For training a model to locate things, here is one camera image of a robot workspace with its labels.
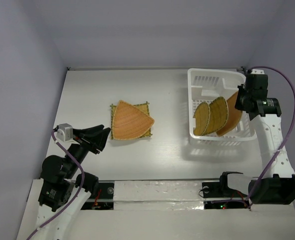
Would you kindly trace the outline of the thick tan woven plate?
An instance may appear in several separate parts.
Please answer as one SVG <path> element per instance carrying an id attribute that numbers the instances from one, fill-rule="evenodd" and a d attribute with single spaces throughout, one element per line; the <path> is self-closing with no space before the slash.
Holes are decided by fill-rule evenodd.
<path id="1" fill-rule="evenodd" d="M 228 106 L 228 119 L 223 128 L 216 132 L 218 137 L 221 137 L 236 128 L 242 118 L 243 112 L 235 108 L 238 92 L 235 92 L 226 101 Z"/>

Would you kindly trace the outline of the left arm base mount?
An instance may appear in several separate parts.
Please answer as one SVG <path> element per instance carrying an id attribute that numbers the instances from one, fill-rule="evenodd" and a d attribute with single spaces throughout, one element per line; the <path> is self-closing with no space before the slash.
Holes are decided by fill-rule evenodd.
<path id="1" fill-rule="evenodd" d="M 96 195 L 91 196 L 81 210 L 113 210 L 114 188 L 114 181 L 100 181 Z"/>

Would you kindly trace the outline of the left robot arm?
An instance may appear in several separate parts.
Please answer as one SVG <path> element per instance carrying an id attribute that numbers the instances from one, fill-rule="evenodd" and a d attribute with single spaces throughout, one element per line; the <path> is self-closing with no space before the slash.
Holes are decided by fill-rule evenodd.
<path id="1" fill-rule="evenodd" d="M 88 153 L 97 155 L 104 150 L 110 132 L 102 124 L 75 129 L 62 123 L 52 129 L 51 138 L 65 155 L 50 155 L 42 163 L 35 230 L 27 239 L 67 239 L 86 201 L 101 196 L 98 177 L 85 172 L 81 164 Z"/>

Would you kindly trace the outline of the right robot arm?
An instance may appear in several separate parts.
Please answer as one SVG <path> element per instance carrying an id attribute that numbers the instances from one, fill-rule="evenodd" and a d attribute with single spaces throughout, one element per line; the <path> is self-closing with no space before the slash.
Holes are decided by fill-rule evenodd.
<path id="1" fill-rule="evenodd" d="M 245 83 L 238 86 L 235 109 L 248 114 L 265 167 L 257 179 L 240 172 L 224 172 L 218 192 L 229 196 L 239 191 L 257 205 L 291 204 L 295 200 L 295 171 L 285 148 L 289 136 L 282 134 L 280 103 L 268 97 L 268 75 L 263 70 L 247 72 Z"/>

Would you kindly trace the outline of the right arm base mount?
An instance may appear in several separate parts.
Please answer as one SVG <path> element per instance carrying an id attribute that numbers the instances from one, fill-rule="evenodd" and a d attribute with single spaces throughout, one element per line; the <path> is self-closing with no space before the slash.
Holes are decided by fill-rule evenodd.
<path id="1" fill-rule="evenodd" d="M 203 199 L 205 210 L 247 209 L 250 206 L 245 194 L 218 181 L 203 182 L 198 195 Z"/>

